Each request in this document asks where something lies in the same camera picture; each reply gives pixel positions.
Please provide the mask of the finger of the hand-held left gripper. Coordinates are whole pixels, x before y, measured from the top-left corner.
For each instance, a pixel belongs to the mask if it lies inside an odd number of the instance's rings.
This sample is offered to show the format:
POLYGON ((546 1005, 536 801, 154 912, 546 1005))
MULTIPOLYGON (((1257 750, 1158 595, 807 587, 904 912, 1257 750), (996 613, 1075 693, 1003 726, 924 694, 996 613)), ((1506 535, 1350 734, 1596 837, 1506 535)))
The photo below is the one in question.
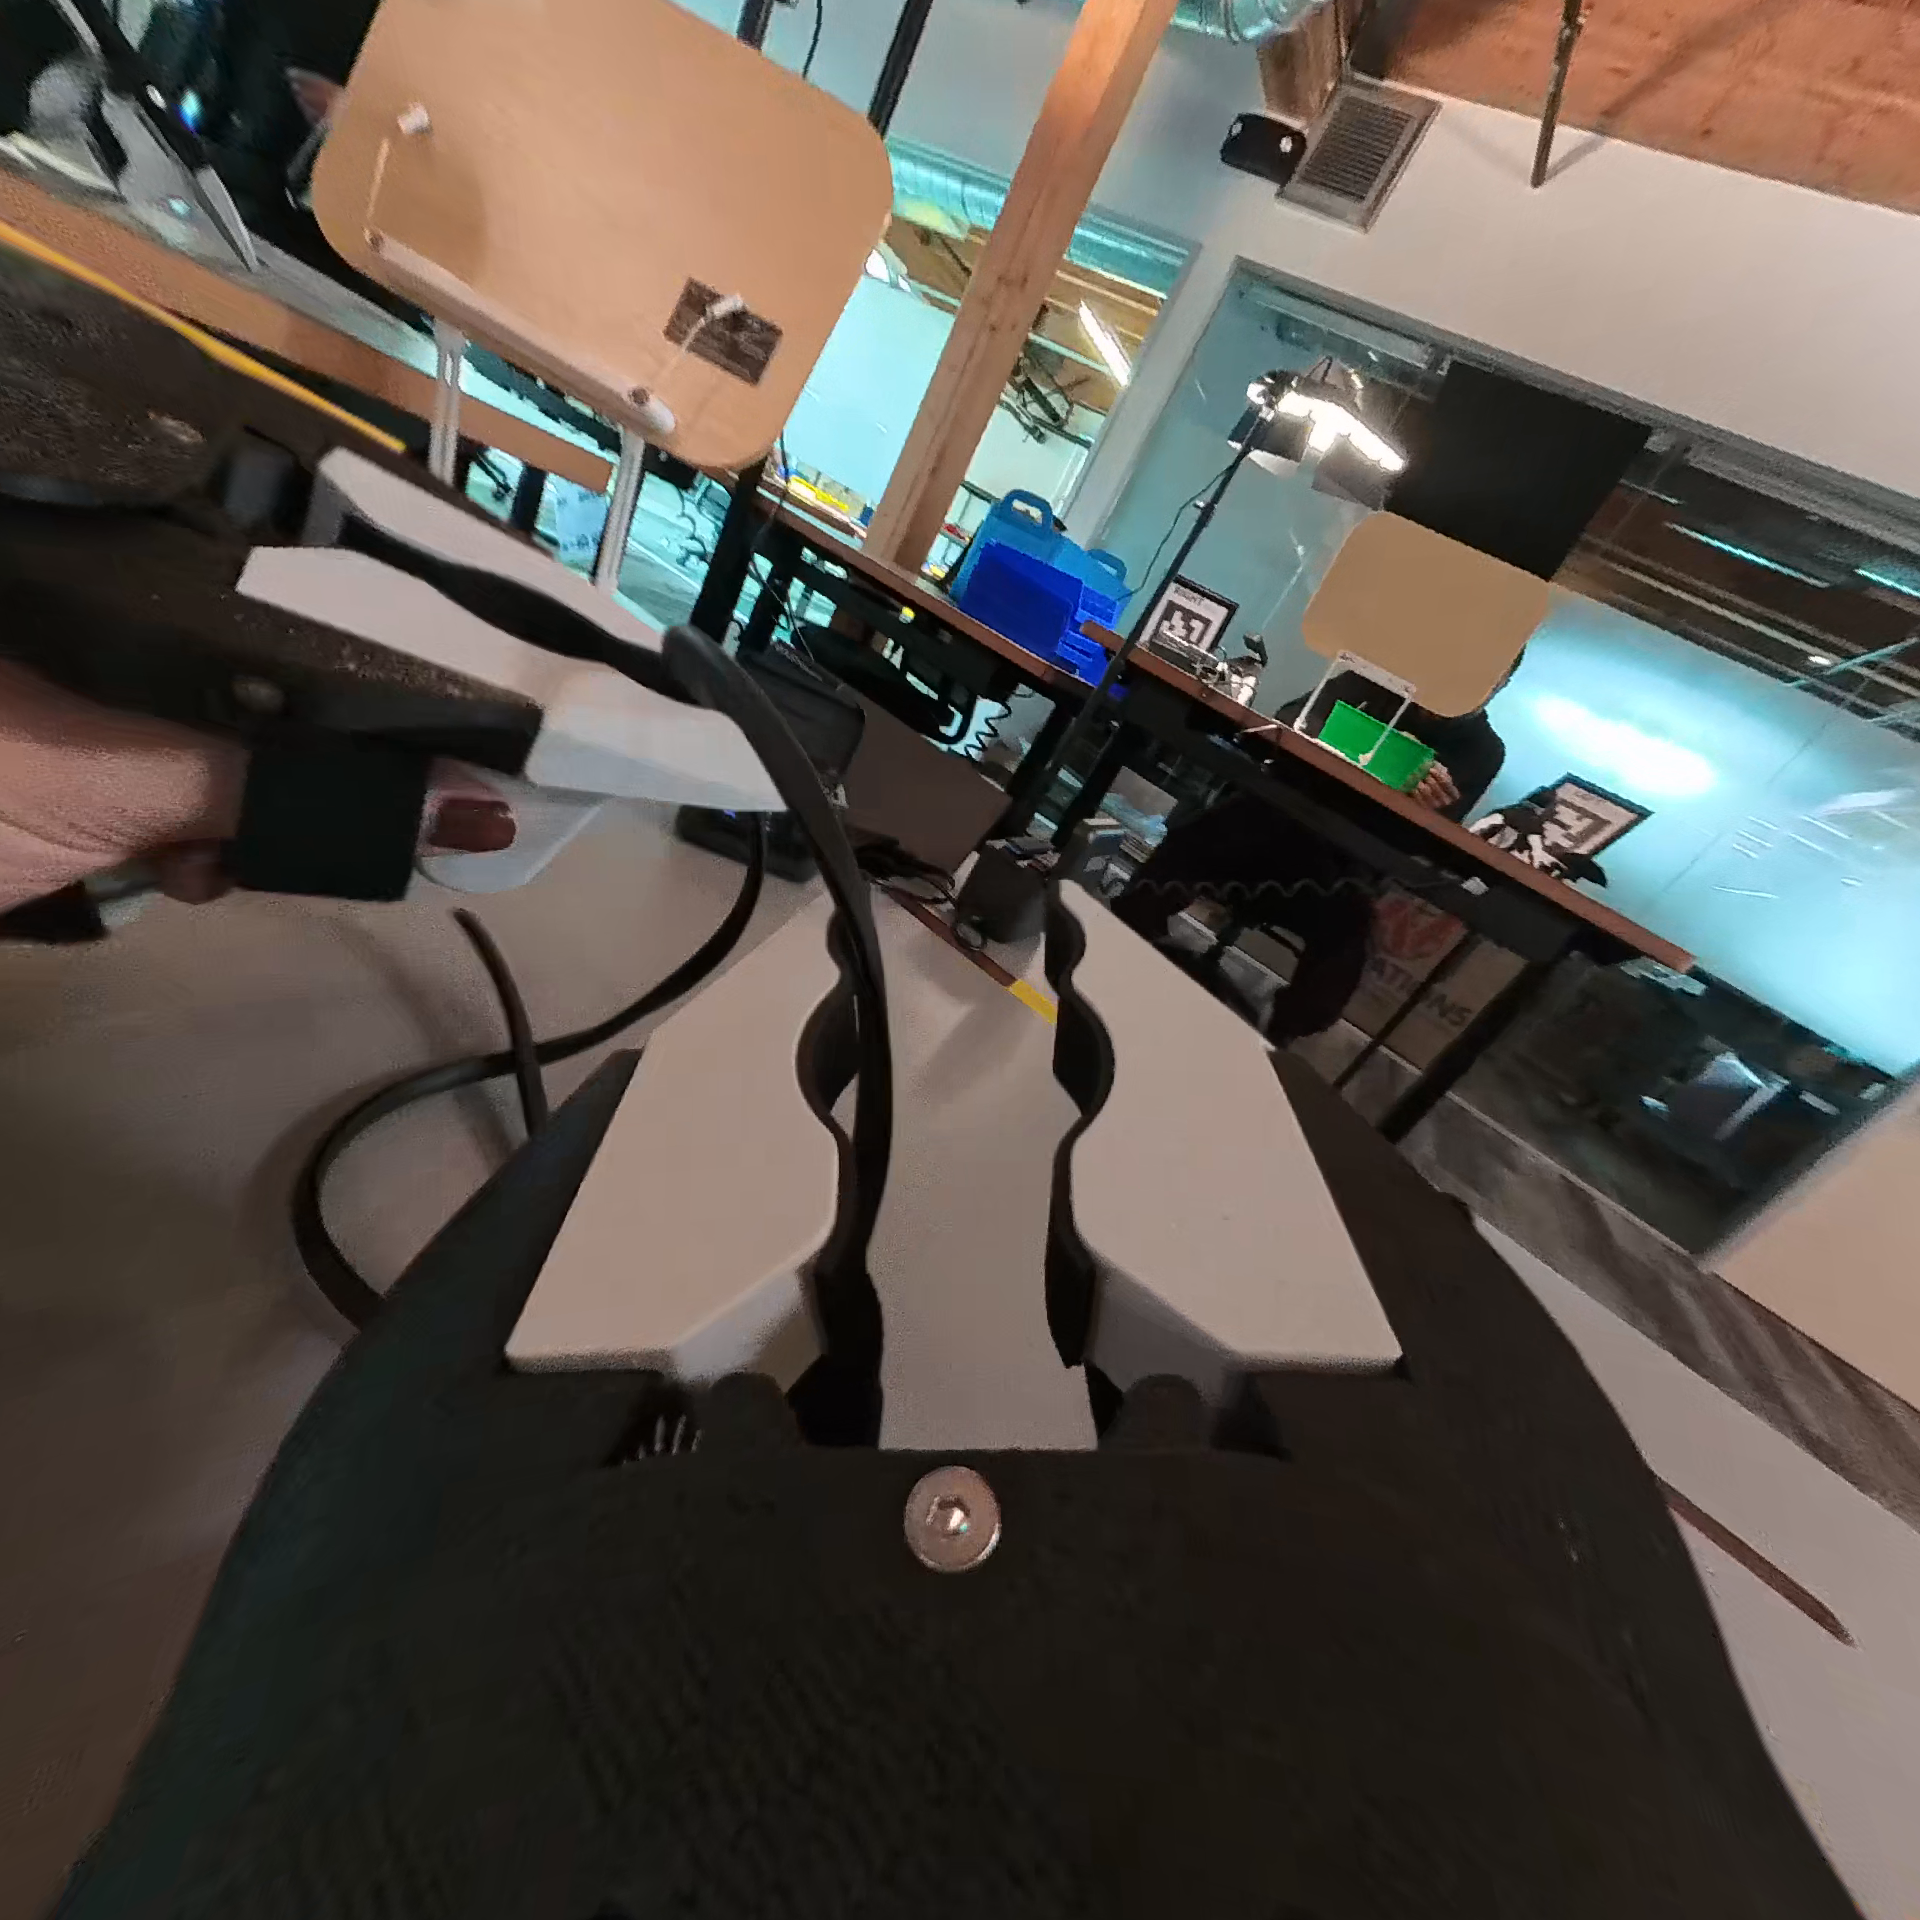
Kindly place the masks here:
POLYGON ((485 855, 418 853, 418 876, 436 889, 520 889, 615 801, 782 810, 769 772, 729 715, 635 685, 607 663, 510 636, 390 564, 339 550, 253 550, 238 592, 540 710, 523 772, 480 778, 506 797, 513 845, 485 855))
POLYGON ((548 654, 658 654, 658 630, 471 503, 352 452, 314 470, 307 543, 373 559, 548 654))

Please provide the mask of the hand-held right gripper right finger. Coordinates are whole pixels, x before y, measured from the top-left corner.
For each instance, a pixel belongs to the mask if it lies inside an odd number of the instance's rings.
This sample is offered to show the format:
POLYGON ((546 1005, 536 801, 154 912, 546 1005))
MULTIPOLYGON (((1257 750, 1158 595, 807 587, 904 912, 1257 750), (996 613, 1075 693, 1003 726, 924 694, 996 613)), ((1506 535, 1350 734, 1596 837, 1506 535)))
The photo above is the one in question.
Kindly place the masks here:
POLYGON ((1046 900, 1046 1322, 1094 1431, 1151 1378, 1227 1414, 1259 1378, 1391 1378, 1378 1303, 1273 1053, 1082 882, 1046 900))

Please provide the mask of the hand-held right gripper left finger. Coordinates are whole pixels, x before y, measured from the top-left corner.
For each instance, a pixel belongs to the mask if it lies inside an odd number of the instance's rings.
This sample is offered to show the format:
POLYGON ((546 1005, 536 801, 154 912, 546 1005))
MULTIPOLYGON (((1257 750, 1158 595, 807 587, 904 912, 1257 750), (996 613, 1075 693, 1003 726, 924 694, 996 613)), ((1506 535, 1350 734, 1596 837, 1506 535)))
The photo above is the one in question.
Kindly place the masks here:
POLYGON ((817 1443, 880 1426, 885 977, 833 900, 653 1029, 506 1339, 520 1370, 755 1370, 817 1443))

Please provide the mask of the person's left hand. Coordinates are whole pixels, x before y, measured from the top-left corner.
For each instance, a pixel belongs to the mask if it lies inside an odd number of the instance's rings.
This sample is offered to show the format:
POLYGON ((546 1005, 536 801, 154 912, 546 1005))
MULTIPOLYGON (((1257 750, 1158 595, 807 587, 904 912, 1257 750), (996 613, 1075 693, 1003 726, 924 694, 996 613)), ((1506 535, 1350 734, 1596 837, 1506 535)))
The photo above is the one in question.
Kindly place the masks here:
POLYGON ((165 899, 223 899, 248 762, 227 738, 3 663, 3 912, 126 864, 165 899))

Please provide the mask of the black portable power station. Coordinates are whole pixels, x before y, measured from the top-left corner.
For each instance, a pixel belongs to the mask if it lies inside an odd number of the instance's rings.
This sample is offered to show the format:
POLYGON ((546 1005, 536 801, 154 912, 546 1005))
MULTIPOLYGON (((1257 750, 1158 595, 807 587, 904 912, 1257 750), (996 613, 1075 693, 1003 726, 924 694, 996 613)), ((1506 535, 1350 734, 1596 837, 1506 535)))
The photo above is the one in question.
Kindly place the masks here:
MULTIPOLYGON (((780 642, 743 654, 738 663, 793 733, 807 765, 821 779, 821 791, 837 797, 865 734, 865 710, 860 699, 808 657, 780 642)), ((764 837, 768 876, 788 882, 807 882, 817 876, 812 844, 788 810, 732 813, 714 808, 681 808, 671 820, 676 838, 736 861, 746 858, 755 828, 764 837)))

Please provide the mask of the black battery charger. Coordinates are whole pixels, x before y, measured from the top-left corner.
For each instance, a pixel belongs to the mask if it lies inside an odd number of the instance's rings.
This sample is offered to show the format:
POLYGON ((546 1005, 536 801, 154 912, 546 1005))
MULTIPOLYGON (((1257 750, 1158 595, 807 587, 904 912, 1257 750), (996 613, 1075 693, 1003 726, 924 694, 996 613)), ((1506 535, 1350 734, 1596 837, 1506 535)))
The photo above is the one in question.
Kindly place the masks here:
POLYGON ((985 838, 952 896, 962 946, 1017 944, 1046 925, 1046 896, 1066 871, 1066 850, 1046 837, 985 838))

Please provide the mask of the long wooden table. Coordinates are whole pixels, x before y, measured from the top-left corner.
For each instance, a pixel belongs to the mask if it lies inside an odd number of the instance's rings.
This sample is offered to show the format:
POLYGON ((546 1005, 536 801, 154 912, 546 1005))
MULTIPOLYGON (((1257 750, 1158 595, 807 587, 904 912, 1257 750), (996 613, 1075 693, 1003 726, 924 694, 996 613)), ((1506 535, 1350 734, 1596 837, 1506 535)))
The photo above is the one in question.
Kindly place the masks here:
POLYGON ((877 606, 865 613, 872 627, 885 610, 913 610, 916 623, 990 654, 1017 685, 1050 699, 1046 728, 1007 786, 1003 828, 1017 828, 1028 816, 1046 813, 1054 820, 1054 838, 1063 844, 1108 802, 1118 778, 1157 749, 1199 765, 1210 779, 1255 795, 1378 879, 1456 918, 1467 933, 1518 958, 1521 972, 1380 1115, 1378 1132, 1387 1143, 1411 1141, 1441 1111, 1444 1098, 1538 1005, 1571 958, 1601 967, 1643 958, 1673 972, 1691 972, 1686 946, 1489 845, 1470 827, 1387 791, 1318 742, 1267 726, 1167 661, 1130 657, 1119 674, 1122 693, 1097 694, 952 606, 919 576, 880 562, 803 516, 759 479, 759 463, 732 483, 724 531, 768 551, 769 595, 788 579, 812 579, 818 562, 838 564, 838 576, 817 583, 818 595, 833 600, 851 592, 868 595, 877 606))

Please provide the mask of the green plastic bin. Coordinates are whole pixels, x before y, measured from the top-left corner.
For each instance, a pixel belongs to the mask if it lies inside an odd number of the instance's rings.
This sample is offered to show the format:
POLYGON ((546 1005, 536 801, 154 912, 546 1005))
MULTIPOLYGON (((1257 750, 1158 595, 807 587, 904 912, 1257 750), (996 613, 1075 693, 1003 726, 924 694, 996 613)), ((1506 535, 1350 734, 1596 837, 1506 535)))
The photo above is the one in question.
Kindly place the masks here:
POLYGON ((1333 703, 1313 738, 1394 795, 1413 795, 1436 762, 1420 738, 1349 703, 1333 703))

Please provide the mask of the framed tag sign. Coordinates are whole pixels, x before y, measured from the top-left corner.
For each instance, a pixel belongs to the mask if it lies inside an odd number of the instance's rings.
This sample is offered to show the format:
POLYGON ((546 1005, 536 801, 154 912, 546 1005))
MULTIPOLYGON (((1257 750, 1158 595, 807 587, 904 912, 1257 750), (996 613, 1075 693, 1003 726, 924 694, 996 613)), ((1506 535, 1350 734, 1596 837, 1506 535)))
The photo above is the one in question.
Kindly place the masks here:
POLYGON ((1236 600, 1176 576, 1163 583, 1144 627, 1144 645, 1167 661, 1217 661, 1236 600))
POLYGON ((1470 833, 1538 876, 1606 889, 1601 855, 1648 816, 1648 808, 1567 774, 1482 813, 1470 833))

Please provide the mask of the brown tape strip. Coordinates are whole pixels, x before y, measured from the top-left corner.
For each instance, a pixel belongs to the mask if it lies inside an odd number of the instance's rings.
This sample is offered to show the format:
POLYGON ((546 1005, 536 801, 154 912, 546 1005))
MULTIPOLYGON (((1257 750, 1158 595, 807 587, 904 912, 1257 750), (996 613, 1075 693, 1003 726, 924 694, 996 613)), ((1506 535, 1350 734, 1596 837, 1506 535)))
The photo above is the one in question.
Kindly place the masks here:
POLYGON ((1851 1636, 1844 1618, 1839 1618, 1839 1614, 1821 1597, 1814 1597, 1808 1587, 1803 1587, 1789 1571, 1783 1571, 1759 1547, 1752 1547, 1733 1529, 1716 1522, 1712 1513, 1704 1513, 1696 1499, 1678 1493, 1673 1481, 1660 1478, 1660 1489, 1661 1489, 1661 1499, 1664 1499, 1676 1522, 1688 1525, 1701 1541, 1709 1541, 1714 1550, 1731 1556, 1741 1571, 1746 1571, 1768 1592, 1787 1600, 1798 1617, 1807 1617, 1811 1626, 1819 1626, 1839 1645, 1858 1645, 1858 1638, 1851 1636))

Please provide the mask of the studio light on stand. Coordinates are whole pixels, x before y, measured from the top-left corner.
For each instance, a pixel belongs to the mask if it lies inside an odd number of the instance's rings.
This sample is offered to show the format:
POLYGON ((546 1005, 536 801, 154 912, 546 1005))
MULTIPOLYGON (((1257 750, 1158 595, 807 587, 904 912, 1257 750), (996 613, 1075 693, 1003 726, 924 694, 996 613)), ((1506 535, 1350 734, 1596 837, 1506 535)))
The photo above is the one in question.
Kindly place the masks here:
POLYGON ((1108 719, 1122 669, 1144 645, 1157 613, 1163 610, 1163 600, 1173 595, 1173 583, 1183 576, 1187 556, 1209 531, 1210 516, 1217 516, 1217 506, 1246 463, 1273 468, 1291 459, 1292 468, 1315 472, 1333 452, 1349 448, 1366 468, 1378 472, 1391 478, 1404 470, 1404 455, 1361 417, 1357 371, 1333 355, 1321 355, 1306 371, 1267 371, 1250 381, 1246 407, 1227 433, 1227 445, 1227 463, 1194 495, 1194 516, 1184 535, 1173 550, 1167 567, 1151 579, 1151 595, 1144 600, 1137 619, 1108 657, 1108 665, 1100 669, 1100 678, 1090 685, 1076 715, 1042 762, 1028 758, 1021 765, 1021 779, 1015 791, 1010 791, 1010 808, 1000 820, 1007 837, 1028 828, 1066 758, 1094 734, 1097 722, 1108 719))

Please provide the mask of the metal air vent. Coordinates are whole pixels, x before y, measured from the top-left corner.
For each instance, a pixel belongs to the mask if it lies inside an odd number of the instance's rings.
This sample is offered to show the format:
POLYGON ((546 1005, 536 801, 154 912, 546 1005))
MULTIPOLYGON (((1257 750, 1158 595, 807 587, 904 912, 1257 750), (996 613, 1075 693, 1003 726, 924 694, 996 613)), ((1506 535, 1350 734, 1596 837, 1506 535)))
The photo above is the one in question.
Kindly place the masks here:
POLYGON ((1340 227, 1368 232, 1441 108, 1441 98, 1404 85, 1340 82, 1275 200, 1340 227))

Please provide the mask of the black hanging rod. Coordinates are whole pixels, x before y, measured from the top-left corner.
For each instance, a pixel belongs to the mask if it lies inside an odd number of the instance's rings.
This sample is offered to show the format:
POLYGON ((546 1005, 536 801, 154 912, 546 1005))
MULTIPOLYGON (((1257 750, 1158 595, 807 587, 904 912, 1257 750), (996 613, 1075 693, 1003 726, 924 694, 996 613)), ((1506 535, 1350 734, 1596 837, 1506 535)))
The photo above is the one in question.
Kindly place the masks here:
POLYGON ((1545 89, 1545 100, 1542 100, 1542 121, 1538 121, 1536 155, 1530 155, 1530 169, 1527 169, 1530 188, 1542 188, 1550 174, 1555 134, 1558 134, 1558 121, 1563 112, 1563 90, 1571 82, 1571 59, 1576 52, 1583 25, 1587 25, 1587 4, 1576 4, 1576 0, 1561 4, 1550 70, 1547 70, 1547 89, 1545 89))

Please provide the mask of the wooden post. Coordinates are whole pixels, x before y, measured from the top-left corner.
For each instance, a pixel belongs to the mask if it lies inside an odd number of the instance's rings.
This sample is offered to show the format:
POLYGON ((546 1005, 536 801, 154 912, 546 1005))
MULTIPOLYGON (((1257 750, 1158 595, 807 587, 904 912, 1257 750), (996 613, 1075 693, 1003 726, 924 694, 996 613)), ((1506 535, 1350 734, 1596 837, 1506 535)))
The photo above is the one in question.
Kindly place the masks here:
POLYGON ((868 559, 901 571, 924 564, 1173 14, 1176 4, 1082 8, 943 355, 868 524, 868 559))

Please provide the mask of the black wall panel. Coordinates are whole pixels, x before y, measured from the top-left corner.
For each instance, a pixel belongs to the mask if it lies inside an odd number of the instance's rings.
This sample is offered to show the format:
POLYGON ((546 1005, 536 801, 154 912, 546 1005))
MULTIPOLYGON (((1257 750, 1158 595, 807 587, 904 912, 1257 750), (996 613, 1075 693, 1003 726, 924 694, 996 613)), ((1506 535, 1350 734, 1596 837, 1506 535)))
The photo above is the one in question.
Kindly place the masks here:
POLYGON ((1380 510, 1550 580, 1648 433, 1638 417, 1453 359, 1380 510))

